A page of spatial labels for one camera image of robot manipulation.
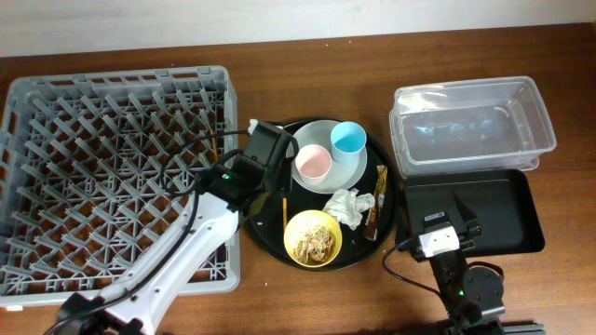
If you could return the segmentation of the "pink plastic cup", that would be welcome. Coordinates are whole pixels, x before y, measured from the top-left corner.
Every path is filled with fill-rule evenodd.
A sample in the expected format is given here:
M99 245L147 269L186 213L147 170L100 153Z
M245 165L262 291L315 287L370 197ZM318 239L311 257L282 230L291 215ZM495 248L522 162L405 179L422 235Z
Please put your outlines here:
M308 144L299 150L294 165L303 182L308 185L318 185L330 172L332 157L321 145Z

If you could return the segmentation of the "grey round plate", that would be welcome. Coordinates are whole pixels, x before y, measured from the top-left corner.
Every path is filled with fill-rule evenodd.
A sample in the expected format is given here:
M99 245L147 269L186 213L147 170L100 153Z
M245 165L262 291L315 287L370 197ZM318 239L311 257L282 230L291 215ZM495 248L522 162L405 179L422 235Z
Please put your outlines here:
M330 142L332 129L338 124L339 121L336 120L306 119L289 123L284 128L293 135L300 148L308 144L317 144L324 147L330 153L332 149ZM295 165L291 167L291 176L294 181L310 192L316 194L333 194L339 189L351 188L360 180L365 172L367 159L367 151L363 149L360 151L356 163L341 164L332 160L331 171L323 182L318 185L309 185L303 181Z

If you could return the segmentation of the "blue plastic cup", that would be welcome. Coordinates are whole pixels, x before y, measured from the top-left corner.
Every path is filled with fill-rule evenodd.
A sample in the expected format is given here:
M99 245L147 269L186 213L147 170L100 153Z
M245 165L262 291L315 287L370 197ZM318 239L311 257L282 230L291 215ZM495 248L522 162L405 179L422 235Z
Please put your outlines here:
M367 135L364 128L355 122L341 122L333 127L330 142L332 158L341 164L353 164L366 145Z

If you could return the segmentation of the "white napkin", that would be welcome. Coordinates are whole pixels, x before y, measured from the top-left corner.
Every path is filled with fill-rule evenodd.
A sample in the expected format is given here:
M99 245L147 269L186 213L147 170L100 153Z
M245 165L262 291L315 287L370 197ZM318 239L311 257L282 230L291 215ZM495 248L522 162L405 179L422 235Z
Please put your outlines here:
M374 204L372 194L360 194L356 188L340 189L332 195L322 211L355 231L361 224L363 212Z

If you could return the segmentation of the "yellow bowl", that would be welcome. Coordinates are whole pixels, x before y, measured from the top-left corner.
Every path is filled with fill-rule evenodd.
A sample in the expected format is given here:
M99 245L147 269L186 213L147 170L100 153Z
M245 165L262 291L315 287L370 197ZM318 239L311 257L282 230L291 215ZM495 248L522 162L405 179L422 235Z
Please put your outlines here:
M293 249L300 237L312 227L317 225L327 226L334 235L335 244L332 255L321 264L304 264L299 262L293 255ZM319 210L306 210L296 214L287 224L284 231L284 247L291 257L299 265L307 268L321 268L330 264L339 254L342 247L343 236L339 223L329 214Z

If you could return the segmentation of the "brown gold snack wrapper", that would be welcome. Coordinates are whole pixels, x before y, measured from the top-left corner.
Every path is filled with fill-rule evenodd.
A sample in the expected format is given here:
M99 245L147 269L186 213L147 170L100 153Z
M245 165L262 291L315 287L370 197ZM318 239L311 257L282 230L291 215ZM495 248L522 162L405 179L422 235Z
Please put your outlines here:
M378 235L378 225L386 195L388 168L385 165L378 166L377 172L378 179L373 193L374 203L369 209L362 231L363 237L370 241L375 241Z

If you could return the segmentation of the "food scraps and rice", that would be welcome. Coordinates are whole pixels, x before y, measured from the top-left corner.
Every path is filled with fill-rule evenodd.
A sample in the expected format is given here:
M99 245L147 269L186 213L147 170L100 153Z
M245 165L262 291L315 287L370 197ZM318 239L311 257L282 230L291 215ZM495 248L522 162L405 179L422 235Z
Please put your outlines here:
M304 264L321 264L332 255L334 235L327 226L317 225L305 232L293 249L294 257Z

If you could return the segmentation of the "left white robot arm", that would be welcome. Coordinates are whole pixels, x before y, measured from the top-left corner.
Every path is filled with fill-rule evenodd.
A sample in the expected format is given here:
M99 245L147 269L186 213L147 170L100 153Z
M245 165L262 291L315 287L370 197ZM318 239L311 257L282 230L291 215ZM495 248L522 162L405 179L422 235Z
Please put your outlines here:
M113 284L95 297L74 293L50 334L153 334L181 289L242 220L259 214L268 197L291 189L297 140L281 126L253 120L249 144L199 170L188 202L168 230Z

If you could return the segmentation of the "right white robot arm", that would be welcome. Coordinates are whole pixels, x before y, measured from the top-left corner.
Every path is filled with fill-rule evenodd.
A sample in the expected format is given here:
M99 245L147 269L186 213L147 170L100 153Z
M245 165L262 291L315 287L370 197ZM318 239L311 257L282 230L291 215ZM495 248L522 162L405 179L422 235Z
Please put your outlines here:
M423 218L424 229L413 239L413 257L430 263L449 324L444 334L544 334L541 324L505 325L500 316L503 303L504 271L485 261L468 262L465 253L482 234L481 222L457 195L455 208L466 229L458 233L448 214L440 211Z

